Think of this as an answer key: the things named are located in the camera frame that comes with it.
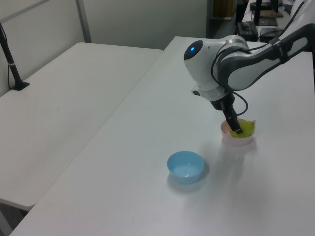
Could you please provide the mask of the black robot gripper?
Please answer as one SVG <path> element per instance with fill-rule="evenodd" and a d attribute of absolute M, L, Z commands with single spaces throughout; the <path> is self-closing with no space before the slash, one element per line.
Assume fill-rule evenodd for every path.
<path fill-rule="evenodd" d="M 225 119 L 233 132 L 236 134 L 243 132 L 233 108 L 235 97 L 232 92 L 227 91 L 222 86 L 218 86 L 213 90 L 203 91 L 198 85 L 195 85 L 191 92 L 208 100 L 216 110 L 223 111 Z"/>

